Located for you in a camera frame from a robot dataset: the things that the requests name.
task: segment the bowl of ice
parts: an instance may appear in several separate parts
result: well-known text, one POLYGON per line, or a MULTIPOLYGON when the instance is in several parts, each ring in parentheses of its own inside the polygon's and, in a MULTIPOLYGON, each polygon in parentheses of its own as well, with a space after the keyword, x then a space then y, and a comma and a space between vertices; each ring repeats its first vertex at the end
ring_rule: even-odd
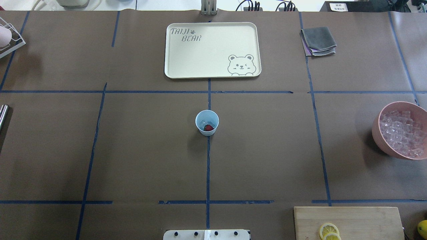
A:
POLYGON ((410 102, 392 102, 376 117, 372 136, 392 157, 427 159, 427 111, 410 102))

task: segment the blue tape line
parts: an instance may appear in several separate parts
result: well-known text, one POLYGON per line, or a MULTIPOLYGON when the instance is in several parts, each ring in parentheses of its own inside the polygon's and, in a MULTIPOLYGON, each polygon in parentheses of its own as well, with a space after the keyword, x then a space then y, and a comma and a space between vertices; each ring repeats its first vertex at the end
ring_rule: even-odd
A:
POLYGON ((292 91, 211 91, 213 94, 292 94, 292 91))
POLYGON ((208 110, 211 109, 211 79, 208 78, 208 110))
MULTIPOLYGON (((19 32, 19 34, 21 34, 21 35, 22 35, 23 31, 24 31, 25 24, 26 24, 26 22, 28 20, 28 16, 29 16, 29 11, 27 11, 27 14, 25 15, 24 22, 22 23, 21 31, 19 32)), ((3 85, 4 85, 4 82, 6 81, 7 73, 9 72, 9 68, 10 68, 10 65, 12 64, 12 60, 13 60, 13 57, 15 56, 15 52, 16 52, 16 50, 13 51, 12 54, 11 54, 11 56, 10 56, 9 63, 7 64, 6 71, 5 71, 4 75, 3 75, 3 80, 2 80, 2 82, 0 84, 0 90, 3 89, 3 85)))
MULTIPOLYGON (((303 28, 302 15, 301 15, 301 12, 298 12, 298 13, 299 13, 299 23, 300 23, 301 29, 302 29, 303 28)), ((315 103, 315 99, 314 99, 313 82, 311 80, 311 73, 310 73, 310 69, 308 67, 308 57, 305 57, 305 64, 306 64, 306 67, 307 67, 307 75, 308 75, 308 79, 309 79, 309 83, 310 83, 310 94, 311 94, 311 102, 313 104, 314 120, 316 122, 317 139, 318 139, 319 145, 320 145, 320 155, 321 155, 321 158, 322 158, 323 178, 325 180, 326 197, 328 198, 328 201, 329 201, 328 204, 329 204, 329 206, 332 206, 332 203, 330 201, 328 173, 326 172, 325 155, 323 153, 322 137, 320 135, 319 119, 317 117, 316 103, 315 103)))
POLYGON ((138 90, 128 90, 128 91, 106 91, 108 94, 207 94, 208 91, 138 91, 138 90))
MULTIPOLYGON (((211 109, 210 99, 211 98, 209 98, 209 109, 211 109)), ((210 226, 210 223, 209 223, 210 201, 211 201, 211 137, 208 136, 208 150, 207 150, 207 161, 206 161, 206 229, 209 229, 209 226, 210 226)))
POLYGON ((178 200, 178 201, 159 201, 160 205, 167 205, 167 204, 206 204, 205 200, 178 200))
POLYGON ((81 201, 3 200, 0 204, 81 204, 81 201))
POLYGON ((1 90, 0 93, 14 93, 14 94, 100 94, 100 93, 102 93, 102 91, 1 90))
POLYGON ((83 194, 82 208, 80 209, 80 218, 79 218, 79 225, 78 225, 78 228, 77 228, 76 240, 78 240, 80 238, 80 230, 82 229, 83 214, 85 212, 86 198, 88 196, 89 181, 90 181, 90 178, 91 178, 92 164, 94 162, 95 146, 97 144, 98 132, 99 132, 99 121, 101 120, 102 108, 104 106, 105 89, 106 88, 107 88, 107 83, 104 85, 104 90, 102 91, 101 104, 99 106, 97 128, 95 130, 94 143, 92 145, 92 153, 91 153, 91 160, 89 162, 88 176, 86 177, 86 185, 85 185, 85 192, 83 194))
POLYGON ((211 201, 211 204, 270 204, 274 200, 216 200, 211 201))
POLYGON ((415 103, 419 106, 419 101, 418 101, 417 95, 415 94, 414 85, 412 84, 412 79, 411 79, 411 76, 409 75, 408 67, 406 65, 405 59, 403 58, 402 50, 400 48, 400 44, 398 41, 398 37, 396 35, 396 31, 395 31, 395 27, 393 25, 392 15, 391 15, 390 11, 388 11, 388 14, 389 14, 390 25, 392 27, 393 37, 395 38, 395 42, 396 42, 396 45, 398 47, 399 54, 401 56, 403 67, 405 69, 406 76, 408 77, 409 85, 411 86, 412 93, 414 94, 415 103))
MULTIPOLYGON (((205 200, 159 201, 160 205, 167 204, 207 204, 205 200)), ((274 200, 209 200, 209 204, 270 204, 274 200)))
POLYGON ((86 204, 113 204, 113 201, 86 201, 86 204))
POLYGON ((299 26, 301 27, 301 29, 304 29, 304 25, 302 24, 302 14, 301 12, 298 12, 299 14, 299 26))
MULTIPOLYGON (((0 204, 81 204, 82 201, 0 200, 0 204)), ((86 204, 113 204, 113 201, 87 201, 86 204)))
POLYGON ((209 205, 208 202, 206 202, 206 229, 210 229, 211 228, 211 222, 210 222, 210 211, 211 211, 211 207, 209 205))
POLYGON ((119 26, 119 17, 120 11, 117 11, 116 26, 114 27, 113 42, 111 43, 111 47, 114 47, 114 43, 116 42, 117 27, 119 26))
POLYGON ((426 199, 347 199, 347 200, 313 200, 311 203, 388 203, 388 202, 422 202, 426 203, 426 199))
POLYGON ((411 91, 313 91, 315 94, 411 94, 411 91))

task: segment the white label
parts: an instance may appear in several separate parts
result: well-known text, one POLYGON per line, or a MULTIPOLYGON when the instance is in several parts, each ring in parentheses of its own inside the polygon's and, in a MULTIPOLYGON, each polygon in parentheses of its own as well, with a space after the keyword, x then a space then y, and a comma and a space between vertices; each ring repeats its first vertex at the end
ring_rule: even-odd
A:
POLYGON ((329 6, 334 12, 348 12, 347 4, 345 3, 330 3, 329 6))

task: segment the pink object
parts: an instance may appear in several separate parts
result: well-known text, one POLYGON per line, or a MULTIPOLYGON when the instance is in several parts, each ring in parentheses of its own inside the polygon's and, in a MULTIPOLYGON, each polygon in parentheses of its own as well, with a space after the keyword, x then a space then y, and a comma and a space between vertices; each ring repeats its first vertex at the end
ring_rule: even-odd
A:
POLYGON ((372 125, 372 136, 374 137, 375 143, 378 145, 378 147, 381 150, 383 150, 385 153, 395 158, 407 159, 407 160, 427 159, 427 138, 424 139, 424 142, 423 142, 424 154, 418 157, 413 157, 413 158, 409 158, 398 153, 386 142, 380 130, 380 115, 393 110, 397 110, 399 112, 411 111, 411 118, 415 122, 421 123, 422 131, 427 132, 427 111, 410 102, 392 102, 387 106, 385 106, 374 120, 374 123, 372 125))

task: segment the lemon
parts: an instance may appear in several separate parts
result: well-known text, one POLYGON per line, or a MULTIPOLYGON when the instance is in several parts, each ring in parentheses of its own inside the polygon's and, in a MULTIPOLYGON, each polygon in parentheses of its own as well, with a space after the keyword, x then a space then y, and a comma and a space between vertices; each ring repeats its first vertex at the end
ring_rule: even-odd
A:
POLYGON ((341 240, 341 237, 337 233, 330 232, 326 234, 322 240, 341 240))
POLYGON ((323 224, 322 226, 320 226, 319 235, 320 235, 321 239, 323 239, 329 233, 335 233, 339 236, 338 228, 334 224, 327 222, 327 223, 323 224))
POLYGON ((424 239, 427 240, 427 220, 421 221, 418 224, 418 233, 421 235, 421 237, 423 237, 424 239))

